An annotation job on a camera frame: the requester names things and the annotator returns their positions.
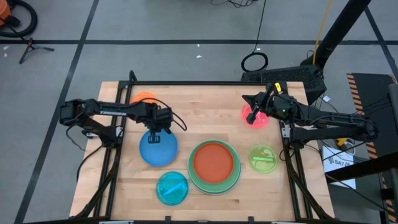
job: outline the tripod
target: tripod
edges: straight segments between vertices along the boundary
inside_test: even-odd
[[[8,28],[10,28],[10,30],[12,30],[13,33],[17,34],[17,31],[16,31],[10,24],[8,24],[7,21],[5,21],[5,20],[4,20],[3,18],[1,18],[1,17],[0,17],[0,20],[1,20],[6,26],[8,26]],[[25,58],[26,58],[26,55],[27,55],[29,52],[32,52],[32,51],[37,50],[37,49],[44,49],[44,50],[48,50],[48,51],[51,51],[51,52],[53,52],[53,51],[55,50],[55,49],[50,48],[50,47],[44,47],[44,46],[35,45],[35,44],[34,44],[33,38],[29,38],[29,40],[26,40],[26,39],[23,38],[22,36],[19,37],[19,38],[21,38],[23,41],[27,42],[27,43],[26,43],[26,44],[27,44],[27,47],[26,47],[26,49],[25,49],[25,52],[24,52],[24,54],[22,55],[21,59],[19,60],[19,64],[20,64],[20,65],[21,65],[22,63],[24,63],[24,60],[25,60]]]

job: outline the table frame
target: table frame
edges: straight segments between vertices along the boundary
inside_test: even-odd
[[[134,74],[133,71],[130,71],[129,74],[129,80],[128,81],[119,81],[118,84],[118,90],[116,93],[116,103],[122,103],[121,98],[123,94],[123,90],[127,89],[126,97],[124,103],[129,103],[130,101],[130,96],[132,92],[132,88],[134,85],[253,85],[253,86],[264,86],[265,89],[265,84],[263,83],[253,83],[253,82],[224,82],[224,81],[137,81],[137,78]],[[286,82],[280,82],[280,85],[282,89],[284,89],[287,92],[287,83]],[[126,127],[126,117],[122,118],[121,121],[121,127],[124,129]],[[117,121],[117,117],[113,116],[111,120],[111,126],[115,126]],[[280,124],[280,131],[282,131],[282,128],[285,127],[285,125],[289,125],[292,127],[294,124],[285,124],[283,122],[279,122]],[[282,144],[284,153],[285,153],[285,158],[286,158],[286,166],[287,168],[291,169],[293,168],[292,164],[292,159],[290,158],[289,150],[290,147],[288,145],[288,141],[286,139],[282,139]],[[71,217],[68,220],[55,220],[55,221],[50,221],[50,222],[44,222],[47,224],[50,223],[99,223],[99,222],[105,222],[105,221],[110,221],[110,217],[112,214],[112,207],[113,207],[113,200],[114,200],[114,194],[116,191],[116,181],[117,181],[117,176],[118,176],[118,170],[119,170],[119,162],[121,158],[121,149],[123,146],[123,139],[118,148],[116,148],[116,153],[114,156],[114,163],[110,169],[110,171],[107,174],[107,170],[109,168],[109,160],[111,157],[111,148],[107,148],[104,156],[104,162],[101,170],[101,176],[99,180],[99,187],[97,191],[94,193],[93,197],[89,201],[89,203],[84,207],[84,209],[76,216]],[[295,173],[295,177],[292,177],[289,175],[289,187],[290,187],[290,194],[292,198],[292,205],[294,208],[294,217],[296,222],[305,222],[305,223],[315,223],[315,222],[321,222],[323,220],[314,220],[313,215],[312,215],[312,209],[317,210],[320,208],[320,206],[317,204],[315,199],[311,196],[310,192],[307,190],[306,182],[305,182],[305,174],[304,174],[304,169],[303,169],[303,164],[302,164],[302,159],[300,155],[300,150],[299,149],[294,149],[295,151],[295,158],[296,158],[296,166],[297,166],[297,173]],[[305,214],[306,218],[302,218],[300,216],[300,205],[299,205],[299,199],[297,197],[297,190],[296,190],[296,184],[298,185],[299,189],[303,192],[303,202],[305,205]],[[106,202],[106,210],[105,210],[105,216],[100,216],[100,210],[102,206],[102,196],[104,191],[106,190],[107,186],[109,186],[109,197],[108,201]],[[93,211],[93,216],[88,217],[90,213]],[[172,223],[198,223],[200,221],[198,220],[190,220],[190,221],[173,221]],[[165,220],[134,220],[134,223],[164,223],[164,224],[169,224],[171,223],[171,217],[167,216],[165,217]],[[261,223],[271,223],[271,222],[257,222],[254,220],[254,217],[248,217],[248,220],[246,222],[212,222],[208,221],[207,223],[250,223],[250,224],[261,224]]]

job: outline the orange object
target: orange object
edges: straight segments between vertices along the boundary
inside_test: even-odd
[[[6,18],[11,15],[10,7],[6,0],[0,0],[0,17],[6,20]]]
[[[212,142],[197,150],[193,158],[193,168],[199,178],[217,184],[231,175],[234,159],[228,148]]]
[[[130,100],[130,103],[135,103],[135,102],[138,102],[138,101],[140,101],[142,99],[145,99],[145,98],[155,98],[155,95],[153,93],[151,93],[151,92],[148,92],[148,91],[142,91],[142,92],[138,93],[137,95],[135,95],[132,98],[132,100]],[[156,103],[156,100],[147,99],[147,100],[144,100],[144,102],[146,102],[146,103]]]

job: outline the black floor stripe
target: black floor stripe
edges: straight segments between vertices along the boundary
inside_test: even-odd
[[[24,40],[0,40],[0,44],[26,44]],[[80,40],[35,40],[35,44],[79,44]],[[167,44],[255,44],[256,40],[85,40],[84,44],[98,45],[167,45]],[[384,41],[398,45],[398,40]],[[264,45],[314,45],[315,40],[259,40]],[[378,40],[343,40],[340,45],[380,45]]]
[[[384,55],[387,58],[387,61],[388,61],[388,64],[390,65],[392,73],[394,74],[395,77],[398,77],[398,68],[397,68],[396,62],[395,62],[394,58],[392,58],[390,50],[388,49],[386,42],[384,41],[383,36],[381,35],[379,28],[377,27],[376,21],[374,20],[372,14],[371,14],[371,11],[369,10],[368,7],[365,9],[365,13],[366,13],[366,16],[368,17],[368,20],[372,26],[374,34],[376,35],[378,41],[380,42],[381,49],[383,49]]]
[[[25,215],[26,215],[27,209],[29,207],[30,200],[32,199],[34,190],[37,185],[37,181],[39,180],[40,173],[41,173],[43,165],[44,165],[44,160],[49,151],[50,143],[51,143],[52,137],[54,135],[55,128],[57,127],[58,117],[59,117],[59,107],[65,101],[65,98],[67,97],[69,86],[72,82],[73,75],[75,74],[76,66],[78,64],[80,54],[81,54],[81,51],[84,46],[84,41],[87,38],[87,34],[88,34],[88,30],[90,29],[91,22],[93,21],[94,13],[96,11],[98,1],[99,0],[94,0],[93,5],[91,6],[90,13],[88,14],[88,18],[87,18],[85,27],[83,29],[83,33],[81,34],[78,47],[76,48],[75,56],[73,57],[73,60],[71,62],[71,65],[70,65],[70,68],[68,71],[68,75],[65,79],[65,83],[63,84],[63,88],[62,88],[60,97],[58,99],[57,107],[55,108],[54,114],[52,115],[49,129],[47,130],[47,134],[45,135],[42,148],[41,148],[39,156],[36,160],[35,167],[33,169],[32,175],[30,177],[30,181],[27,185],[21,205],[19,206],[18,213],[17,213],[14,223],[17,223],[17,224],[23,223],[23,221],[25,219]]]
[[[0,44],[27,44],[28,40],[0,40]],[[79,44],[80,40],[34,40],[34,44]]]

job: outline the orange plate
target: orange plate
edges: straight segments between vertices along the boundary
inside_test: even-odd
[[[148,92],[148,91],[142,91],[142,92],[138,93],[137,95],[135,95],[132,98],[132,100],[130,100],[130,103],[135,103],[135,102],[140,101],[140,100],[145,99],[145,98],[155,98],[155,95],[153,93],[151,93],[151,92]],[[144,102],[146,102],[146,103],[156,103],[155,100],[151,100],[151,99],[144,100]]]
[[[218,143],[208,143],[199,148],[193,158],[193,168],[202,180],[217,184],[229,177],[234,161],[228,148]]]

